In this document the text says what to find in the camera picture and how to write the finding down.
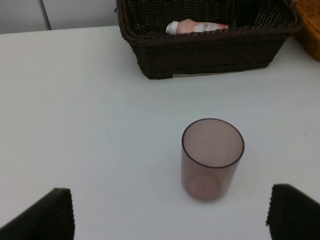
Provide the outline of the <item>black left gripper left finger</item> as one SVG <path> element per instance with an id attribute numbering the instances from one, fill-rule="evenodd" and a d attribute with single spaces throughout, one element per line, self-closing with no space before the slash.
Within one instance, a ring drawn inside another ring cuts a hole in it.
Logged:
<path id="1" fill-rule="evenodd" d="M 53 188 L 0 228 L 2 240 L 73 240 L 75 218 L 69 188 Z"/>

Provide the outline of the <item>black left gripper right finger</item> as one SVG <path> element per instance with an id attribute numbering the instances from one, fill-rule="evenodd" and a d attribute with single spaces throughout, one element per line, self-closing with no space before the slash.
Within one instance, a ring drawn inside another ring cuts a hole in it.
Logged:
<path id="1" fill-rule="evenodd" d="M 320 203 L 290 184 L 275 184 L 266 225 L 272 240 L 318 240 Z"/>

